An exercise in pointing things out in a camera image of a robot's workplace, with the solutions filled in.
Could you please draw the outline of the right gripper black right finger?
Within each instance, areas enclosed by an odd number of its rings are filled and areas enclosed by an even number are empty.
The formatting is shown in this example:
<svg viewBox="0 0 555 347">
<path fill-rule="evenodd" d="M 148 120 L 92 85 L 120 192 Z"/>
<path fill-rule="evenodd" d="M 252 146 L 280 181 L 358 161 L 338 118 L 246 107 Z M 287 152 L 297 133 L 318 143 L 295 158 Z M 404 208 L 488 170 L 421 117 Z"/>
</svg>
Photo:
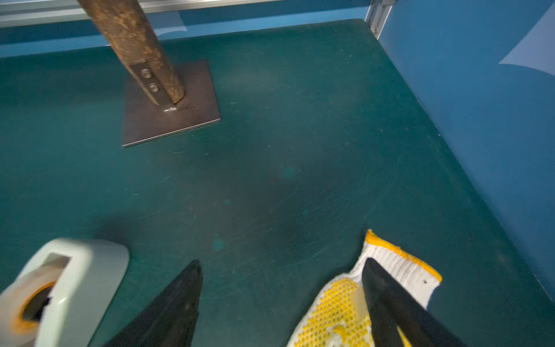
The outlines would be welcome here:
<svg viewBox="0 0 555 347">
<path fill-rule="evenodd" d="M 376 260 L 364 264 L 362 284 L 376 346 L 464 346 Z"/>
</svg>

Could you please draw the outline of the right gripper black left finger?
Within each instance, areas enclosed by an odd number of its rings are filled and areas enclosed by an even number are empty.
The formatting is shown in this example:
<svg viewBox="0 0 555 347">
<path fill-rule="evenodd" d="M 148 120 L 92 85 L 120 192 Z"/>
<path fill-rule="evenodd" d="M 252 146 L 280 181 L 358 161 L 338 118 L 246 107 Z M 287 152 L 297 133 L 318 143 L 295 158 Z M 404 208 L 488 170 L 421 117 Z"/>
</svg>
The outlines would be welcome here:
<svg viewBox="0 0 555 347">
<path fill-rule="evenodd" d="M 107 346 L 190 346 L 199 317 L 203 274 L 188 264 Z"/>
</svg>

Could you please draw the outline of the white tape dispenser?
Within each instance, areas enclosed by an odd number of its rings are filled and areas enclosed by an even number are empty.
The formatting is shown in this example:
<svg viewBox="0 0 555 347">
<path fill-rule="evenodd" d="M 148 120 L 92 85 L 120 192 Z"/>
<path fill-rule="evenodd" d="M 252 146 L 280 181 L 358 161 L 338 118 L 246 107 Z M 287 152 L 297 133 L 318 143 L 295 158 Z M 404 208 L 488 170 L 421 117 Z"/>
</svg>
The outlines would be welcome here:
<svg viewBox="0 0 555 347">
<path fill-rule="evenodd" d="M 124 278 L 129 254 L 102 239 L 44 244 L 1 293 L 1 345 L 88 346 Z"/>
</svg>

